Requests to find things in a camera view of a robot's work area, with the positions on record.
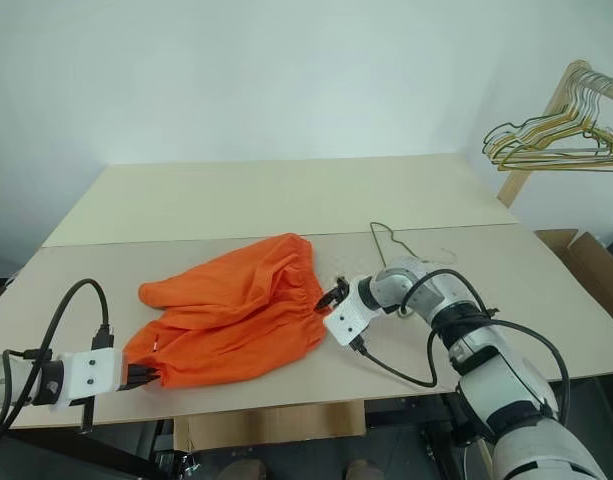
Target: table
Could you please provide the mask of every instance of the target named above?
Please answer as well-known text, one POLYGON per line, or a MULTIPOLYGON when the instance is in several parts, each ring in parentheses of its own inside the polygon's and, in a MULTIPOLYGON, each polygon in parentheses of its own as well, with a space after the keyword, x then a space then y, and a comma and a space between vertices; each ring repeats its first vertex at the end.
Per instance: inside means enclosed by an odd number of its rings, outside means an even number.
MULTIPOLYGON (((109 167, 0 299, 0 350, 36 346, 59 299, 82 277, 106 290, 121 346, 158 316, 137 299, 140 283, 284 231, 313 243, 324 288, 339 274, 375 272, 381 264, 366 233, 373 220, 401 230, 398 237, 420 256, 463 273, 500 308, 499 318, 545 334, 572 377, 613 372, 613 320, 454 155, 109 167)), ((384 246, 387 257, 405 254, 384 246)), ((56 352, 89 347, 99 324, 96 302, 82 290, 57 331, 56 352)), ((390 317, 374 322, 366 337, 376 356, 426 377, 427 334, 417 317, 390 317)), ((549 379, 558 377, 542 346, 508 335, 549 379)), ((457 377, 442 352, 438 343, 439 385, 426 390, 329 337, 303 360, 248 382, 178 390, 149 385, 100 396, 95 421, 448 392, 457 377)), ((77 408, 27 408, 16 427, 76 425, 79 416, 77 408)))
MULTIPOLYGON (((381 268, 369 233, 306 236, 315 250, 322 285, 338 274, 353 277, 381 268)), ((384 240, 386 256, 401 255, 384 240)), ((559 347, 572 377, 613 372, 613 320, 565 270, 559 259, 520 225, 407 230, 398 238, 419 255, 452 261, 499 318, 527 325, 559 347)), ((97 279, 110 305, 117 346, 123 345, 159 311, 140 303, 137 287, 166 278, 255 239, 193 240, 44 248, 28 263, 15 288, 0 302, 0 350, 23 349, 42 337, 63 292, 82 276, 97 279), (50 281, 46 275, 50 272, 50 281)), ((82 290, 62 320, 53 341, 56 352, 87 349, 99 324, 92 291, 82 290)), ((426 378, 428 327, 420 318, 396 316, 375 321, 366 339, 371 352, 415 377, 426 378)), ((508 332, 518 348, 530 352, 549 379, 557 368, 548 351, 534 340, 508 332)), ((178 415, 311 402, 334 402, 389 396, 447 392, 457 376, 440 342, 435 346, 439 385, 432 390, 401 381, 367 360, 339 347, 332 337, 299 362, 258 379, 213 387, 164 390, 157 385, 99 396, 96 423, 152 420, 178 415)), ((18 427, 74 425, 77 408, 50 413, 47 407, 21 412, 18 427)))

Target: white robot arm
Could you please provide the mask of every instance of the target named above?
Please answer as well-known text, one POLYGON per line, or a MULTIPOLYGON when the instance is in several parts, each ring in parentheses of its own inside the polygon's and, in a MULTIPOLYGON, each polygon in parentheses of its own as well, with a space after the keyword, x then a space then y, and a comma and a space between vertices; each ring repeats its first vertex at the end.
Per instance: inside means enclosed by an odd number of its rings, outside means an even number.
MULTIPOLYGON (((350 345, 373 361, 361 337, 373 318, 409 307, 428 323, 461 375, 457 392, 465 412, 477 432, 496 444, 496 480, 606 478, 565 422, 560 423, 568 406, 560 411, 546 379, 510 347, 495 324, 550 342, 525 327, 491 320, 477 292, 459 273, 435 269, 414 257, 400 258, 375 276, 356 278, 350 284, 338 280, 318 308, 331 303, 334 310, 324 320, 328 330, 340 345, 350 345)), ((432 373, 436 383, 434 368, 432 373)))
POLYGON ((24 352, 4 350, 0 354, 0 440, 26 405, 51 405, 53 409, 82 405, 81 431, 86 433, 93 427, 96 395, 130 390, 159 378, 154 368, 127 364, 122 351, 113 348, 113 343, 101 286, 90 278, 80 280, 59 303, 40 348, 24 352), (95 289, 102 312, 102 323, 93 337, 91 350, 52 358, 49 346, 59 321, 84 285, 95 289))

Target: metal clothes hanger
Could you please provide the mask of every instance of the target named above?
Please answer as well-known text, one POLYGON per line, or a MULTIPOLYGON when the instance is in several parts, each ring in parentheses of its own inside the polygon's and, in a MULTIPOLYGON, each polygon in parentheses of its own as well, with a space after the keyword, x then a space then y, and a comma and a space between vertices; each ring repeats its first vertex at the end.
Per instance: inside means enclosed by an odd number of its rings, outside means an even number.
POLYGON ((506 122, 484 137, 482 153, 499 170, 613 171, 613 130, 596 126, 599 101, 613 87, 613 78, 581 61, 571 64, 567 73, 565 101, 556 113, 532 117, 520 125, 506 122), (591 140, 595 145, 552 145, 572 137, 591 140))

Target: black cable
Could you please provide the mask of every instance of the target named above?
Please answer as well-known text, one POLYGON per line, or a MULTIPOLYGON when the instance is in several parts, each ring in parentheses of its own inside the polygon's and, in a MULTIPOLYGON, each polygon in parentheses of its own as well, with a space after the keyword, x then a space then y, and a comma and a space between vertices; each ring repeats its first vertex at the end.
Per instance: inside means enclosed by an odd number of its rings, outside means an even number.
POLYGON ((473 287, 473 285, 462 274, 460 274, 459 272, 456 272, 455 270, 444 268, 444 269, 435 270, 434 272, 431 272, 423 276, 417 282, 415 282, 415 284, 408 290, 408 292, 406 292, 406 295, 404 295, 404 298, 402 299, 402 304, 400 307, 401 312, 405 314, 406 304, 408 303, 410 298, 415 294, 415 292, 428 280, 438 275, 452 275, 456 277, 457 279, 459 279, 464 284, 464 286, 468 289, 470 294, 475 298, 475 301, 477 302, 480 310, 487 318, 481 318, 481 317, 462 318, 459 320, 453 320, 449 322, 448 324, 434 327, 431 329, 430 335, 428 336, 428 340, 426 342, 426 356, 428 358, 428 366, 430 368, 430 373, 431 373, 430 381, 424 381, 424 380, 419 380, 419 379, 410 377, 386 365, 381 360, 374 357, 368 352, 368 349, 366 348, 364 344, 364 339, 361 337, 361 335, 358 335, 357 337, 355 337, 355 339, 353 339, 353 341, 350 343, 351 348, 355 351, 358 351, 361 355, 365 356, 366 358, 368 358, 375 364, 379 365, 380 367, 384 368, 388 372, 392 373, 393 375, 396 375, 406 381, 414 383, 415 385, 419 385, 419 386, 426 387, 426 388, 432 388, 437 385, 437 371, 435 369, 435 361, 433 358, 433 341, 435 340, 435 337, 439 335, 440 332, 444 328, 449 327, 449 326, 457 326, 457 325, 479 325, 482 327, 496 325, 496 326, 506 327, 506 328, 520 331, 526 335, 529 335, 535 338, 536 340, 541 342, 543 345, 545 345, 549 349, 553 358, 555 359, 555 362, 557 363, 557 367, 559 368, 559 372, 562 377, 562 387, 563 387, 562 401, 561 401, 561 407, 560 407, 560 412, 559 412, 559 421, 562 425, 565 426, 568 421, 568 413, 570 410, 570 376, 568 374, 568 369, 566 368, 566 363, 564 362, 564 359, 559 353, 559 350, 557 349, 557 347, 555 347, 555 345, 550 340, 548 340, 546 337, 544 337, 540 333, 528 327, 519 325, 517 323, 508 322, 505 320, 495 320, 495 319, 490 318, 489 311, 486 308, 486 305, 484 304, 484 301, 482 300, 481 296, 479 295, 475 287, 473 287))
POLYGON ((83 280, 78 281, 68 289, 62 300, 59 302, 59 305, 57 306, 57 309, 53 314, 53 318, 48 324, 48 328, 46 329, 46 333, 44 334, 42 344, 39 347, 37 357, 33 361, 33 367, 28 374, 28 378, 26 379, 24 388, 22 388, 19 398, 15 402, 13 410, 11 411, 10 415, 8 415, 0 424, 0 440, 2 436, 8 431, 12 423, 19 415, 20 410, 26 403, 28 395, 30 394, 31 389, 33 388, 33 385, 37 380, 37 376, 39 375, 39 371, 42 367, 42 364, 46 361, 48 347, 50 346, 50 342, 52 341, 53 336, 55 335, 55 330, 57 330, 57 326, 59 325, 59 322, 64 314, 64 311, 66 310, 66 307, 68 307, 75 293, 77 293, 77 291, 84 285, 91 285, 95 289, 95 291, 97 292, 97 296, 99 297, 99 303, 102 308, 101 328, 105 330, 108 330, 110 328, 108 323, 108 303, 106 302, 106 295, 104 295, 104 291, 102 290, 102 287, 99 285, 99 283, 97 283, 92 278, 84 278, 83 280))
POLYGON ((4 419, 8 415, 8 410, 10 409, 10 402, 12 400, 11 397, 13 396, 13 385, 11 382, 12 376, 10 371, 11 355, 21 357, 24 354, 9 349, 4 350, 2 353, 2 364, 4 366, 4 400, 2 401, 2 407, 0 408, 0 428, 2 426, 2 423, 4 423, 4 419))
POLYGON ((475 301, 477 302, 477 305, 479 306, 479 309, 482 311, 482 313, 488 316, 488 309, 486 308, 486 305, 484 304, 482 297, 479 295, 477 290, 475 290, 475 287, 473 287, 473 285, 461 273, 455 270, 452 270, 450 268, 440 268, 439 270, 430 272, 424 275, 419 280, 417 280, 415 284, 412 287, 410 287, 408 292, 406 292, 406 295, 404 295, 404 298, 402 299, 402 305, 400 307, 400 312, 402 314, 404 315, 406 314, 406 305, 408 304, 408 301, 410 300, 410 298, 415 294, 415 292, 419 290, 419 288, 422 285, 424 285, 424 283, 426 283, 428 280, 438 275, 452 275, 453 277, 457 277, 457 279, 464 284, 464 286, 468 289, 470 294, 475 298, 475 301))

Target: floor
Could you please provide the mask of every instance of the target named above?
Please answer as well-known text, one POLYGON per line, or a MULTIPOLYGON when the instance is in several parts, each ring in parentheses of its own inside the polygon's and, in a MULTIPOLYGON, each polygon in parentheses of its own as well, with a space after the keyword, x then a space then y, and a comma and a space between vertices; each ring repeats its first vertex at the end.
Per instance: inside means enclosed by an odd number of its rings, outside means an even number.
MULTIPOLYGON (((582 440, 607 477, 613 480, 613 414, 607 408, 598 383, 589 380, 573 388, 570 429, 582 440)), ((97 427, 101 441, 137 453, 152 424, 97 427)), ((340 480, 347 464, 357 458, 374 461, 388 480, 438 479, 416 427, 371 430, 365 437, 313 440, 273 446, 220 449, 204 452, 202 467, 193 479, 213 480, 222 468, 240 458, 259 458, 271 480, 340 480)), ((476 449, 468 456, 469 478, 483 477, 476 449)), ((0 446, 0 480, 78 478, 110 480, 117 475, 100 472, 71 459, 7 440, 0 446)))

